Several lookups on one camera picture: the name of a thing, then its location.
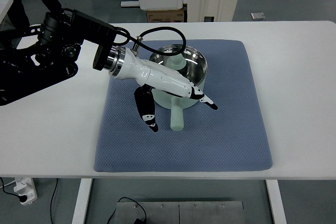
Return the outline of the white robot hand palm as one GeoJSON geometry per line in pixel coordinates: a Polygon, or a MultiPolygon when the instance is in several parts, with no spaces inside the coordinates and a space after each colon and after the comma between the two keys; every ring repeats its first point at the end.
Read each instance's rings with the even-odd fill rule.
{"type": "Polygon", "coordinates": [[[178,97],[187,97],[191,86],[186,77],[176,70],[149,60],[136,57],[129,48],[113,47],[106,62],[109,74],[118,80],[134,79],[140,86],[145,84],[178,97]]]}

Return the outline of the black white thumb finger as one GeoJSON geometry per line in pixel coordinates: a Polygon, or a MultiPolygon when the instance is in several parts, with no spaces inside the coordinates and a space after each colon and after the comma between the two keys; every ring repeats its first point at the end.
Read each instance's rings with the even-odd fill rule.
{"type": "Polygon", "coordinates": [[[136,88],[134,98],[140,118],[153,132],[157,132],[159,128],[155,120],[155,102],[152,87],[143,85],[136,88]]]}

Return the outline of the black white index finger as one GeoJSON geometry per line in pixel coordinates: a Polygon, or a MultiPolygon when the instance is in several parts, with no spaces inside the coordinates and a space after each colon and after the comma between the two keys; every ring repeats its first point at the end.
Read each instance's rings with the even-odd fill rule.
{"type": "Polygon", "coordinates": [[[190,87],[188,91],[188,98],[204,103],[213,110],[218,109],[218,106],[197,86],[190,87]]]}

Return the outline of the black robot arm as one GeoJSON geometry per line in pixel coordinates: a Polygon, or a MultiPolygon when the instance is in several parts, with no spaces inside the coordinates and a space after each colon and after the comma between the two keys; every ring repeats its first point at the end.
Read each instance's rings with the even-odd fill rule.
{"type": "Polygon", "coordinates": [[[139,48],[144,47],[142,36],[134,38],[124,28],[67,8],[48,12],[41,25],[1,32],[1,105],[76,75],[76,62],[86,40],[98,45],[94,69],[107,69],[116,79],[138,83],[136,106],[151,130],[158,130],[153,89],[217,109],[196,84],[178,71],[138,58],[139,48]]]}

